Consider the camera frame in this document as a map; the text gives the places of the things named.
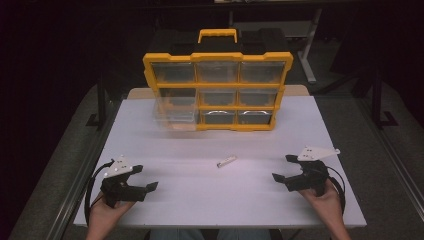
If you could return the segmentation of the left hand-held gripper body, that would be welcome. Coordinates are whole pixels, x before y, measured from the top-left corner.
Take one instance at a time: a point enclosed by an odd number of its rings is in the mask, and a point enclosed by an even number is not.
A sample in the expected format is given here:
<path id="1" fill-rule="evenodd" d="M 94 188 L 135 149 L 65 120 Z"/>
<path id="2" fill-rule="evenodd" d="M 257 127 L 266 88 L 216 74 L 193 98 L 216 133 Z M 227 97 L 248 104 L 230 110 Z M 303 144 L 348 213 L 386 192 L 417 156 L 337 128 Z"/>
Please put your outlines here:
<path id="1" fill-rule="evenodd" d="M 132 165 L 123 155 L 112 162 L 104 174 L 101 191 L 105 195 L 106 204 L 114 207 L 119 201 L 143 201 L 147 192 L 145 187 L 130 186 L 127 181 L 132 174 Z"/>

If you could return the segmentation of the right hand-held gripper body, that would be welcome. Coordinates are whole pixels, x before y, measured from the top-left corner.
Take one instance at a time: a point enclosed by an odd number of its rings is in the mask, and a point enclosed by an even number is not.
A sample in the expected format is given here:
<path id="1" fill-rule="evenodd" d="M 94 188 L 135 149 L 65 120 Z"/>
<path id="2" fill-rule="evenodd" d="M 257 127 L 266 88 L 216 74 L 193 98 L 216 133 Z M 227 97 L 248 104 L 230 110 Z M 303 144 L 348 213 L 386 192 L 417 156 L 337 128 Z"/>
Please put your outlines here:
<path id="1" fill-rule="evenodd" d="M 336 148 L 322 148 L 305 146 L 298 156 L 302 173 L 297 176 L 286 177 L 286 187 L 292 191 L 314 189 L 318 196 L 324 194 L 325 182 L 330 179 L 335 182 L 329 173 L 328 166 L 322 161 L 323 158 L 340 153 Z"/>

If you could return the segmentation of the person's left hand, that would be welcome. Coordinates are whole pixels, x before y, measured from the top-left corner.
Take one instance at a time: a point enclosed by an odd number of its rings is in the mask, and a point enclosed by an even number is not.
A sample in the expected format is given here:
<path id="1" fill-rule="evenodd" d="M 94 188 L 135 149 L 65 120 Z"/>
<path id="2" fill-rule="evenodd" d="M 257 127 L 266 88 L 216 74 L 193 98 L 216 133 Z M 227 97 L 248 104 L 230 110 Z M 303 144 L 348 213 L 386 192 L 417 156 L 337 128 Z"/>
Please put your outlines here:
<path id="1" fill-rule="evenodd" d="M 134 202 L 118 202 L 114 207 L 110 207 L 106 204 L 105 195 L 99 192 L 91 205 L 89 230 L 96 234 L 107 234 L 133 206 Z"/>

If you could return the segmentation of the person's right hand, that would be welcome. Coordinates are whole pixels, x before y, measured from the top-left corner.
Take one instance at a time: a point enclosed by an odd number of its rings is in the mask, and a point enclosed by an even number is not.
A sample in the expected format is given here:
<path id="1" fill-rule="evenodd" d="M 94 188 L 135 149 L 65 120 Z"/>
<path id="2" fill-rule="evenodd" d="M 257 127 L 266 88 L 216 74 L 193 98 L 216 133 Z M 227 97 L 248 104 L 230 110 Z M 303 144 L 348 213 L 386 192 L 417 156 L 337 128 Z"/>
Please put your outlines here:
<path id="1" fill-rule="evenodd" d="M 300 190 L 299 193 L 309 202 L 325 224 L 343 222 L 338 192 L 330 180 L 325 182 L 322 196 L 316 196 L 311 189 Z"/>

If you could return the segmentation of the small white flat strip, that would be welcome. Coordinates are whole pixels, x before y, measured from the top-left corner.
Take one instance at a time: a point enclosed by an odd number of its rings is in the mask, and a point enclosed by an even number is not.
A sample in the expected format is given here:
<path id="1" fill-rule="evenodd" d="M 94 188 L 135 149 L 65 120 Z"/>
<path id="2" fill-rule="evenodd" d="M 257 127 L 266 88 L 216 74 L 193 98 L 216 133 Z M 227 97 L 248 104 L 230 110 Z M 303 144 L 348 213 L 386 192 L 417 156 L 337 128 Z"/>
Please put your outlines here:
<path id="1" fill-rule="evenodd" d="M 216 164 L 216 166 L 217 166 L 217 168 L 222 168 L 222 167 L 228 165 L 229 163 L 234 162 L 237 159 L 238 159 L 238 157 L 236 155 L 231 155 L 231 156 L 228 156 L 226 159 L 218 162 Z"/>

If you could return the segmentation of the clear plastic organizer drawer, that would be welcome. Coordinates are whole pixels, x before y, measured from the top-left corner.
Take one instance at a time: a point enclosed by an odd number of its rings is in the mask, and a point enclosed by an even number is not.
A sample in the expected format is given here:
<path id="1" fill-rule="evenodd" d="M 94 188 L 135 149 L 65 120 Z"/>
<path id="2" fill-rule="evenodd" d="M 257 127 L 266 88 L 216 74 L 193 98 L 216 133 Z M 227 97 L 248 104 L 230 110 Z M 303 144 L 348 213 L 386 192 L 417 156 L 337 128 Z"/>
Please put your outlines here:
<path id="1" fill-rule="evenodd" d="M 161 88 L 156 93 L 153 115 L 163 128 L 173 131 L 195 131 L 198 123 L 197 90 L 194 88 Z"/>

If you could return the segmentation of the black metal stand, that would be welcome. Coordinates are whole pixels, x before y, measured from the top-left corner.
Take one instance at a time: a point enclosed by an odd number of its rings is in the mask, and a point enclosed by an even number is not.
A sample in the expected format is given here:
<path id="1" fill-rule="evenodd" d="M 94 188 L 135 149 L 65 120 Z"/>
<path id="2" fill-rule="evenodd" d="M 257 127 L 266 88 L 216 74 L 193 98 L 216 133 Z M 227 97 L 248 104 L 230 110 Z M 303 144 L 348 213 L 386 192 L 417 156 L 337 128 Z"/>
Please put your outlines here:
<path id="1" fill-rule="evenodd" d="M 87 126 L 101 129 L 106 121 L 106 91 L 104 87 L 103 76 L 100 76 L 97 81 L 97 112 L 91 114 Z"/>
<path id="2" fill-rule="evenodd" d="M 398 125 L 389 111 L 382 110 L 382 78 L 378 68 L 375 69 L 372 82 L 371 119 L 378 129 Z"/>

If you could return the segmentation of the set of clear drawers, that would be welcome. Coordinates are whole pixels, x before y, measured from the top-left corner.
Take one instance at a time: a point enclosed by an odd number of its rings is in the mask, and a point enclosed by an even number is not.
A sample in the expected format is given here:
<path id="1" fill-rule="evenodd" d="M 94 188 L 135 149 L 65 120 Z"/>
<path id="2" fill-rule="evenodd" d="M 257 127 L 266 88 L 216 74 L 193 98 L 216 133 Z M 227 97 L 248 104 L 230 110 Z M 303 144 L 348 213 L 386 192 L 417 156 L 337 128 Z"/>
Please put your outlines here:
<path id="1" fill-rule="evenodd" d="M 201 129 L 268 129 L 284 91 L 283 61 L 154 62 L 149 87 L 197 90 Z"/>

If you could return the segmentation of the yellow black organizer cabinet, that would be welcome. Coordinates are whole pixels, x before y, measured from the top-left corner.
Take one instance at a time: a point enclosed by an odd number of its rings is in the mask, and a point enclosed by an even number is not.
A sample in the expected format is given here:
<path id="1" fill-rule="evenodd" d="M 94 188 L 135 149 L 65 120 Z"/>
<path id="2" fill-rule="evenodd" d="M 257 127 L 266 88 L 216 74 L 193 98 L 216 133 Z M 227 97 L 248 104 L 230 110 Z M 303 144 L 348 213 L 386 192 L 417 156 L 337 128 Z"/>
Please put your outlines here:
<path id="1" fill-rule="evenodd" d="M 285 70 L 282 102 L 285 79 L 292 67 L 293 55 L 288 50 L 285 36 L 280 29 L 265 28 L 244 32 L 236 29 L 202 29 L 197 32 L 160 30 L 155 34 L 153 42 L 143 57 L 147 84 L 146 69 L 154 62 L 200 61 L 283 61 Z M 273 118 L 273 124 L 268 129 L 199 129 L 196 127 L 196 130 L 268 131 L 274 128 L 278 111 Z"/>

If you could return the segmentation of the aluminium rail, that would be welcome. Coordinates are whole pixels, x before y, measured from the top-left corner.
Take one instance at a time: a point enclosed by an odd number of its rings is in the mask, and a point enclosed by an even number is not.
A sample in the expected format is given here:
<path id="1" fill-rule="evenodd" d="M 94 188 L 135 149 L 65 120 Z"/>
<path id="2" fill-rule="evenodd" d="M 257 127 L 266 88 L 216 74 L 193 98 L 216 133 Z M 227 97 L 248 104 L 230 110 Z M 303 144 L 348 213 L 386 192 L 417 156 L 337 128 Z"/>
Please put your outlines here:
<path id="1" fill-rule="evenodd" d="M 366 101 L 363 99 L 356 99 L 355 102 L 360 109 L 361 115 L 367 122 L 367 125 L 373 132 L 374 136 L 378 139 L 378 142 L 383 147 L 385 153 L 388 155 L 388 159 L 394 167 L 395 174 L 397 175 L 400 184 L 404 188 L 417 214 L 421 218 L 421 221 L 424 222 L 424 195 L 407 171 L 401 157 L 396 152 L 393 144 L 384 132 L 383 127 L 372 120 L 371 108 L 367 105 Z"/>
<path id="2" fill-rule="evenodd" d="M 68 227 L 73 224 L 80 206 L 84 205 L 88 181 L 95 171 L 120 105 L 120 101 L 108 101 L 105 105 L 106 117 L 101 123 L 83 126 L 83 129 L 89 132 L 89 138 L 82 145 L 83 155 L 75 162 L 76 169 L 72 172 L 71 185 L 66 188 L 65 198 L 60 204 L 46 240 L 62 240 Z"/>

